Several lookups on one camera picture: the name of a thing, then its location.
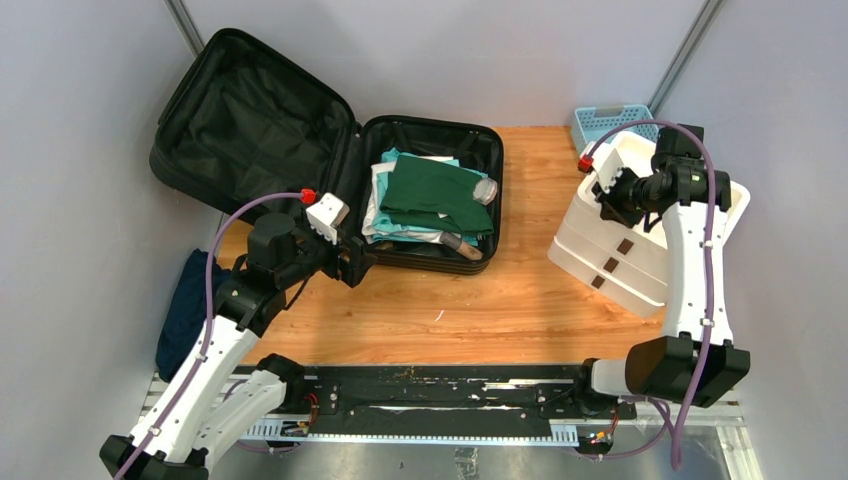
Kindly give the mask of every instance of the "white plastic drawer unit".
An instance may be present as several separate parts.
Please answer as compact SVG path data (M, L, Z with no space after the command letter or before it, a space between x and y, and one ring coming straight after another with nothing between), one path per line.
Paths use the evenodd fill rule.
M590 143L585 151L592 148ZM601 145L595 158L615 150L637 175L651 174L654 142L635 133L622 132L612 143ZM592 186L596 173L587 175L571 200L548 258L580 281L640 317L648 317L665 305L668 295L668 247L662 222L646 233L641 224L627 228L601 220L601 205ZM729 238L751 195L731 181L731 207L725 238Z

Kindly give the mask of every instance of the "robotic arm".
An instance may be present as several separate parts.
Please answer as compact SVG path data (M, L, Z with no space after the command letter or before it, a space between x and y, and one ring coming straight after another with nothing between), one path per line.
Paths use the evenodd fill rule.
M230 374L271 321L288 310L306 281L321 270L355 287L374 265L357 238L337 227L347 206L331 194L306 209L311 226L302 228L282 213L260 217L248 235L247 254L236 260L232 277L214 298L215 321L207 322L197 343L150 413L129 436L110 436L100 458L113 476L131 480L205 480L215 463L257 418L302 403L304 368L279 355L259 362L247 382L220 407L212 405ZM301 283L292 301L286 289ZM212 328L206 354L202 340ZM190 371L200 359L190 382ZM168 406L179 398L173 409ZM165 423L156 426L160 416Z
M686 127L699 139L703 129ZM730 177L715 172L712 264L706 265L704 232L708 221L707 171L697 146L671 128L663 128L651 160L654 173L638 177L616 154L603 163L581 160L584 173L598 172L594 187L601 218L633 228L650 214L661 216L671 255L669 300L662 337L631 348L626 360L589 359L576 389L581 410L592 415L627 395L644 395L683 403L696 373L704 326L711 326L706 364L692 405L709 407L750 369L750 354L733 346L724 303L722 247L731 205ZM705 292L713 291L713 316L706 318Z

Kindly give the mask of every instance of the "black suitcase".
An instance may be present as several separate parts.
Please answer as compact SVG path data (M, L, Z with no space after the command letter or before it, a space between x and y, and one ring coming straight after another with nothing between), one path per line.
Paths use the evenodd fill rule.
M350 206L341 228L361 235L371 164L397 147L417 155L453 156L489 175L503 191L503 142L493 130L462 123L381 116L364 126L345 100L320 80L245 32L217 32L192 64L159 118L150 167L165 184L222 212L274 192L312 188ZM498 247L499 193L487 206L494 233L472 261L443 245L377 242L379 264L456 274L483 271ZM256 207L300 218L300 202Z

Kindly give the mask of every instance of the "green cloth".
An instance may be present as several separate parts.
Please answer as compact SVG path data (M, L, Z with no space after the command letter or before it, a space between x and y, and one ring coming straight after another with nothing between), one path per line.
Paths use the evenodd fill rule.
M398 151L397 148L392 148L389 151L383 152L383 155L380 157L380 163L395 163L397 162L398 157L401 155L415 156L411 153L403 153ZM459 160L453 158L451 160L446 160L442 162L446 165L452 165L456 168L462 168L459 166ZM469 172L474 173L475 175L479 175L482 178L486 178L488 175L485 173L478 172L477 170L466 169ZM374 208L376 212L372 215L371 212L371 202L369 201L368 205L368 213L366 213L365 221L369 221L369 215L371 215L371 229L366 232L366 229L363 228L362 234L368 238L371 236L373 241L384 241L391 240L395 242L430 242L433 243L433 240L438 238L439 234L442 233L442 230L434 230L432 228L424 228L415 225L399 225L392 222L392 218L388 213L383 213L380 211L380 205L383 204L383 197L386 195L386 190L389 188L389 171L380 172L375 175L374 181L376 182L376 187L374 188L374 192L372 195L374 197L370 200L374 201ZM477 246L479 244L476 236L466 235L463 237L468 244Z
M394 223L462 235L494 232L486 207L474 200L480 176L411 155L398 157L380 210Z

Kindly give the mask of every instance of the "wooden table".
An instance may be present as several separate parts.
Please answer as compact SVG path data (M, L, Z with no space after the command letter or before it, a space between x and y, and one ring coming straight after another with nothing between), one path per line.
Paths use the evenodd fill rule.
M576 363L655 338L638 318L551 263L547 250L582 174L565 127L498 128L506 146L502 233L489 267L458 276L376 266L355 288L316 275L246 357L301 364ZM246 251L247 224L220 262Z

